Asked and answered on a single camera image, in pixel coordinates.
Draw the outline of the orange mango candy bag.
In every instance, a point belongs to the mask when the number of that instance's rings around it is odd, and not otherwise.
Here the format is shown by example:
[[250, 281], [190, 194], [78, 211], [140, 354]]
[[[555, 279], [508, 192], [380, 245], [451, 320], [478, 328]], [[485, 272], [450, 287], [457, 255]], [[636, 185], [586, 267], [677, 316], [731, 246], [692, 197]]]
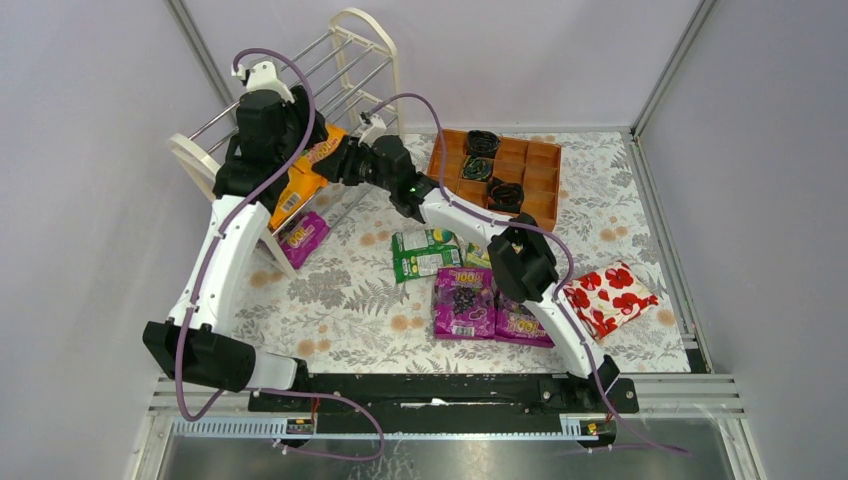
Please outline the orange mango candy bag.
[[317, 162], [332, 154], [342, 143], [347, 132], [334, 124], [326, 124], [327, 139], [306, 149], [294, 166], [301, 172], [308, 172]]

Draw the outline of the green candy bag white label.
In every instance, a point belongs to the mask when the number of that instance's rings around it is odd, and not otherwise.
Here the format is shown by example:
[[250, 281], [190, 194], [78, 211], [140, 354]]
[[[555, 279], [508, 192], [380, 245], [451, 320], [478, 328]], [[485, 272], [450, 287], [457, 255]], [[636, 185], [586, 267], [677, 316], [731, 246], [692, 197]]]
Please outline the green candy bag white label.
[[437, 275], [442, 268], [460, 267], [461, 254], [456, 236], [436, 228], [392, 235], [392, 260], [395, 282]]

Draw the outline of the green yellow candy bag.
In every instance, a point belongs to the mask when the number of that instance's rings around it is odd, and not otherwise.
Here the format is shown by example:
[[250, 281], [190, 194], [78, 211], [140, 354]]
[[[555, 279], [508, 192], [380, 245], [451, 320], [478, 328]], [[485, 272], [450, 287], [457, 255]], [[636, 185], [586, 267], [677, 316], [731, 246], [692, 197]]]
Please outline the green yellow candy bag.
[[474, 268], [491, 268], [491, 260], [486, 248], [468, 243], [463, 256], [463, 265]]

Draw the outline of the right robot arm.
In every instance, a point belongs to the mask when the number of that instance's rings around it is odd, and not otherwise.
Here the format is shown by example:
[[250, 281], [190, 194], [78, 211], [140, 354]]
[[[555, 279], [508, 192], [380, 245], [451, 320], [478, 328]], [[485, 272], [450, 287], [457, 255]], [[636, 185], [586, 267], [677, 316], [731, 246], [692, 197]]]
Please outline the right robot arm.
[[497, 287], [542, 324], [565, 361], [567, 374], [589, 382], [590, 390], [606, 399], [620, 371], [589, 336], [565, 297], [566, 281], [557, 273], [551, 249], [564, 242], [538, 226], [531, 215], [496, 214], [452, 193], [443, 179], [434, 180], [416, 169], [396, 135], [381, 136], [372, 144], [349, 138], [313, 170], [331, 183], [382, 188], [399, 214], [486, 247]]

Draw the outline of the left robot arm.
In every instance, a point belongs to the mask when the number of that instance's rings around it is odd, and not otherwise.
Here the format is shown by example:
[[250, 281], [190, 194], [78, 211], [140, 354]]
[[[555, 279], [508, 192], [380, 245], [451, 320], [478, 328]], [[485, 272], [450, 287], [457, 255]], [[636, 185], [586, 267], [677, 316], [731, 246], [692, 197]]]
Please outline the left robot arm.
[[288, 183], [267, 179], [316, 133], [314, 101], [303, 86], [286, 101], [274, 90], [241, 96], [237, 133], [214, 177], [212, 211], [183, 293], [163, 322], [146, 325], [142, 342], [168, 378], [240, 392], [295, 383], [297, 360], [260, 353], [232, 337], [235, 297], [251, 256]]

